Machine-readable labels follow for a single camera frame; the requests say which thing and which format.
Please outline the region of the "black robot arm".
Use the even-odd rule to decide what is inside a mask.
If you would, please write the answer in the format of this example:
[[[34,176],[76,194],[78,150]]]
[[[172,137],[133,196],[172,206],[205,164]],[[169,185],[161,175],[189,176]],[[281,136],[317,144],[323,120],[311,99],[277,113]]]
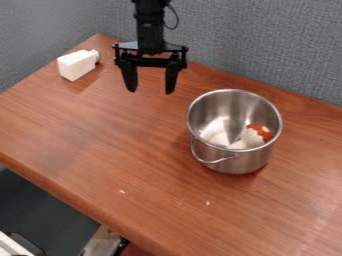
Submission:
[[[136,40],[113,43],[114,65],[128,91],[137,89],[137,67],[165,69],[165,93],[175,90],[177,74],[187,68],[187,52],[184,45],[164,40],[164,8],[173,11],[172,0],[130,0],[134,4]]]

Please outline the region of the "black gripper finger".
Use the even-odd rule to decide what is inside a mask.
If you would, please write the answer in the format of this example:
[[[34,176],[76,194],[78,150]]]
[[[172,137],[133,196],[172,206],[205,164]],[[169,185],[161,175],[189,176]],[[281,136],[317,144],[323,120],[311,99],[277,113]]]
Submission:
[[[165,93],[171,94],[175,90],[176,79],[179,73],[179,65],[171,63],[165,67]]]
[[[121,61],[121,75],[125,83],[126,90],[134,92],[137,88],[137,68],[136,65],[126,60]]]

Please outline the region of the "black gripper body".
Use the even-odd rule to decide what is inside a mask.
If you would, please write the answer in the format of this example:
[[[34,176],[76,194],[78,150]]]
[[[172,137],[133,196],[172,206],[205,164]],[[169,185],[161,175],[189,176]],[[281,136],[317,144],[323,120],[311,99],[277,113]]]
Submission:
[[[137,39],[132,42],[114,43],[114,64],[121,69],[130,67],[187,67],[188,48],[164,40],[164,14],[138,14],[136,19]]]

